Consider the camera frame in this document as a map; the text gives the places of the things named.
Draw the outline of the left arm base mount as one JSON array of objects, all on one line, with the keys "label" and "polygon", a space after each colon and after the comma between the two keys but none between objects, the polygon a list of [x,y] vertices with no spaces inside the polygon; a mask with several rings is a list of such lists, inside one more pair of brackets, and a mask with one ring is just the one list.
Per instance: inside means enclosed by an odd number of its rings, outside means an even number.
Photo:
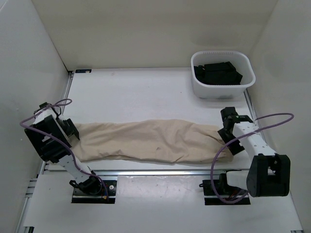
[{"label": "left arm base mount", "polygon": [[87,189],[81,190],[75,180],[71,180],[73,187],[71,202],[79,204],[114,204],[117,192],[117,180],[104,180],[108,194],[100,181],[96,181]]}]

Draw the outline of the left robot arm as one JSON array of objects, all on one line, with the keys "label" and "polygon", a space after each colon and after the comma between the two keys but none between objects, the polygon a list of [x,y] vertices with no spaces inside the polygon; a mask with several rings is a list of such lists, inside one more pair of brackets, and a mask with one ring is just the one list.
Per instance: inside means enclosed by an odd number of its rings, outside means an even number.
[{"label": "left robot arm", "polygon": [[80,139],[79,132],[70,118],[65,119],[54,107],[39,109],[32,117],[33,124],[21,123],[39,157],[45,162],[60,165],[73,179],[70,185],[85,194],[104,192],[104,185],[96,173],[73,154],[73,139]]}]

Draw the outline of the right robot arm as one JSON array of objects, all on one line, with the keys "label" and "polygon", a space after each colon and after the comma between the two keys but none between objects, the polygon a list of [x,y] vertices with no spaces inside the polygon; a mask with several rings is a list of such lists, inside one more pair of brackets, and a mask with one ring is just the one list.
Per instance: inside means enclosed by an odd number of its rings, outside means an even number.
[{"label": "right robot arm", "polygon": [[287,196],[290,191],[291,161],[287,155],[278,154],[268,146],[258,133],[239,139],[254,130],[255,124],[251,121],[231,123],[226,120],[218,131],[225,143],[237,139],[228,146],[233,155],[245,151],[251,161],[248,171],[222,173],[218,188],[224,194],[240,188],[248,191],[252,197]]}]

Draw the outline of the beige trousers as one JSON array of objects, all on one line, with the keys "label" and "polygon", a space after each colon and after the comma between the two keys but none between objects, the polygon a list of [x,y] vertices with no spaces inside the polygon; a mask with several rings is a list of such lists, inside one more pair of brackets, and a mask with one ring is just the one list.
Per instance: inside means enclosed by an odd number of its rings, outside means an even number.
[{"label": "beige trousers", "polygon": [[218,127],[179,119],[75,125],[72,151],[81,162],[103,159],[207,164],[225,144]]}]

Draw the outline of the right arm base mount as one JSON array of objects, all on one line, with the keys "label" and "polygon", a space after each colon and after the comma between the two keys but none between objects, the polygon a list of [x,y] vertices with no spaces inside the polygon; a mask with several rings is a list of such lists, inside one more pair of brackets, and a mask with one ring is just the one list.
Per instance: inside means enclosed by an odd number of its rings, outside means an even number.
[{"label": "right arm base mount", "polygon": [[[244,195],[245,191],[238,187],[223,186],[219,180],[214,180],[214,185],[218,194],[227,201],[234,201]],[[202,180],[199,184],[204,193],[204,201],[206,206],[228,205],[223,203],[215,195],[210,180]],[[234,203],[234,205],[250,205],[249,196],[245,196],[241,201]]]}]

